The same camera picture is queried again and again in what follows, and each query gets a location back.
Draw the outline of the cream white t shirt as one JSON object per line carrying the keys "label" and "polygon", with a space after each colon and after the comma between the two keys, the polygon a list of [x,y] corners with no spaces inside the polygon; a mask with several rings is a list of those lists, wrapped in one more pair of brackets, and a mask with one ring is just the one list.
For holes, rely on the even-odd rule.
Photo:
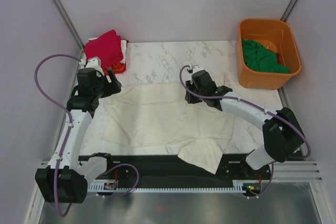
{"label": "cream white t shirt", "polygon": [[105,99],[110,120],[102,138],[131,148],[180,145],[178,158],[215,174],[235,117],[184,96],[179,83],[123,88]]}

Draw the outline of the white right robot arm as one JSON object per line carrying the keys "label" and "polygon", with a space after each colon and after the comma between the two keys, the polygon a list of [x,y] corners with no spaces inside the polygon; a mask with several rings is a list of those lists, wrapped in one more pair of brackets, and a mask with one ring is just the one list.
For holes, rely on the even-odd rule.
{"label": "white right robot arm", "polygon": [[254,178],[265,165],[285,162],[302,144],[308,143],[289,108],[275,110],[248,101],[227,86],[217,86],[210,74],[198,65],[183,66],[179,75],[182,76],[184,71],[190,77],[187,81],[181,81],[186,90],[187,103],[204,102],[262,131],[263,145],[250,152],[240,166],[240,172],[245,178]]}

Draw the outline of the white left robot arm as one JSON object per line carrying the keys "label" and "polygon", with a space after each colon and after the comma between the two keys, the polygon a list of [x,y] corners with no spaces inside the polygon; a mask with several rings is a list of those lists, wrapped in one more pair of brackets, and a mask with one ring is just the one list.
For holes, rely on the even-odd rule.
{"label": "white left robot arm", "polygon": [[83,165],[79,155],[99,100],[121,92],[121,83],[111,69],[102,73],[94,68],[80,69],[77,81],[66,105],[71,115],[62,133],[66,142],[58,144],[46,168],[39,168],[35,174],[46,202],[82,203],[93,180],[99,175],[111,178],[115,173],[115,165],[105,155],[93,154]]}

